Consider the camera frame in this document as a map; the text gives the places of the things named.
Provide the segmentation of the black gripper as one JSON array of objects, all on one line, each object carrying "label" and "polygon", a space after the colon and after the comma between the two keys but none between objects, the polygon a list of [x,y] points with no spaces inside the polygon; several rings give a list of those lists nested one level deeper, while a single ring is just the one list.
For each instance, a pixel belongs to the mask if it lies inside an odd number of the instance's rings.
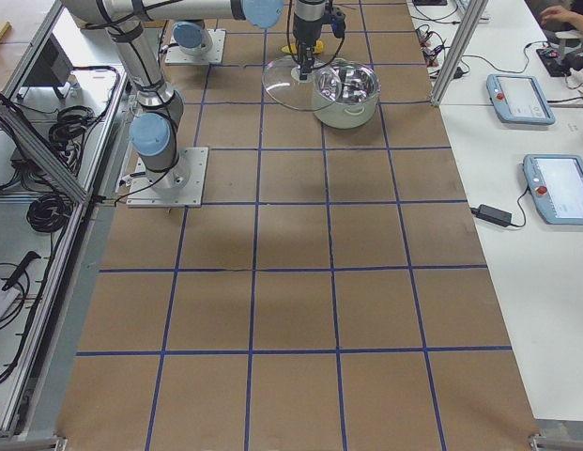
[{"label": "black gripper", "polygon": [[298,0],[294,8],[293,36],[298,43],[299,77],[306,78],[315,64],[314,47],[326,13],[325,0]]}]

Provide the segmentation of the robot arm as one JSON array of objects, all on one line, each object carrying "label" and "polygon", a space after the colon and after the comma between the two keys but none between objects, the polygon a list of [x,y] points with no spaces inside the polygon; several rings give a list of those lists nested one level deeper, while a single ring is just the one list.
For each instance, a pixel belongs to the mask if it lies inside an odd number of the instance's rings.
[{"label": "robot arm", "polygon": [[181,190],[191,169],[177,149],[183,100],[165,80],[148,44],[144,23],[165,20],[197,29],[198,44],[207,35],[205,19],[247,21],[268,29],[281,16],[282,1],[64,1],[62,5],[88,29],[104,29],[137,91],[141,113],[130,125],[130,140],[145,165],[149,186],[162,192]]},{"label": "robot arm", "polygon": [[172,36],[175,46],[195,61],[204,61],[213,47],[212,38],[206,30],[204,20],[176,22]]}]

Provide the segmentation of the person's hand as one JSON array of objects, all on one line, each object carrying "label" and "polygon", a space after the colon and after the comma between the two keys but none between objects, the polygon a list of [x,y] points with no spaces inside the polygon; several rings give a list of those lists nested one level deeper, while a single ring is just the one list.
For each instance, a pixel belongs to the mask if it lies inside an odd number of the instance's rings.
[{"label": "person's hand", "polygon": [[572,11],[560,5],[545,8],[540,13],[541,25],[546,25],[552,22],[568,23],[571,19]]}]

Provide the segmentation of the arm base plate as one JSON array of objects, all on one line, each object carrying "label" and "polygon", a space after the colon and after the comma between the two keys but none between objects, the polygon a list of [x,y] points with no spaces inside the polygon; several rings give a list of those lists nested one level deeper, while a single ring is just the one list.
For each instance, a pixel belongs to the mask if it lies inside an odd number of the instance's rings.
[{"label": "arm base plate", "polygon": [[183,54],[179,48],[174,44],[173,38],[166,52],[165,64],[171,66],[182,65],[210,65],[220,64],[222,62],[223,47],[226,37],[224,29],[207,29],[213,42],[212,49],[207,53],[205,60],[193,60],[190,56]]},{"label": "arm base plate", "polygon": [[177,165],[155,185],[161,174],[147,172],[141,157],[135,171],[144,175],[131,181],[132,194],[125,198],[131,208],[179,208],[202,206],[207,171],[208,148],[183,148]]}]

